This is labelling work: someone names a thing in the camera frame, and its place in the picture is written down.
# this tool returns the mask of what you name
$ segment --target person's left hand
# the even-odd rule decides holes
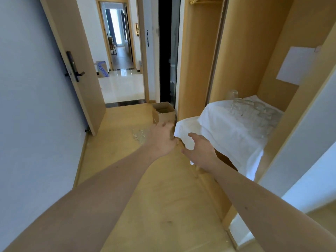
[[[173,126],[173,123],[159,122],[150,128],[143,147],[149,150],[154,159],[167,155],[178,143],[177,138],[170,139],[170,130]]]

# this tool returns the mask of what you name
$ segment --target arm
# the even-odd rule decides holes
[[[195,148],[183,153],[214,176],[266,252],[336,251],[336,238],[317,222],[219,160],[202,135],[189,136]]]
[[[100,251],[149,165],[176,145],[158,123],[143,146],[53,204],[5,250]]]

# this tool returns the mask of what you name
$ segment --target cardboard box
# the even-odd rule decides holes
[[[97,61],[97,69],[98,69],[98,77],[104,78],[109,76],[109,72],[107,71],[107,64],[105,61]]]
[[[170,122],[175,124],[175,109],[169,102],[154,103],[153,107],[153,123]]]

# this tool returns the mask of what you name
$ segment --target white tile floor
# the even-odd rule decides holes
[[[99,78],[99,84],[105,103],[145,98],[144,79],[137,70],[111,71],[109,77]]]

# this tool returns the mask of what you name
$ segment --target hand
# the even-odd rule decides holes
[[[210,172],[209,166],[212,166],[212,163],[218,160],[215,149],[203,135],[197,135],[195,133],[189,133],[188,135],[194,140],[195,147],[193,150],[184,148],[182,149],[182,153],[194,164]]]
[[[149,150],[149,154],[155,160],[167,155],[178,143],[177,138],[170,139],[170,131],[173,126],[172,123],[159,122],[150,128],[143,146]]]

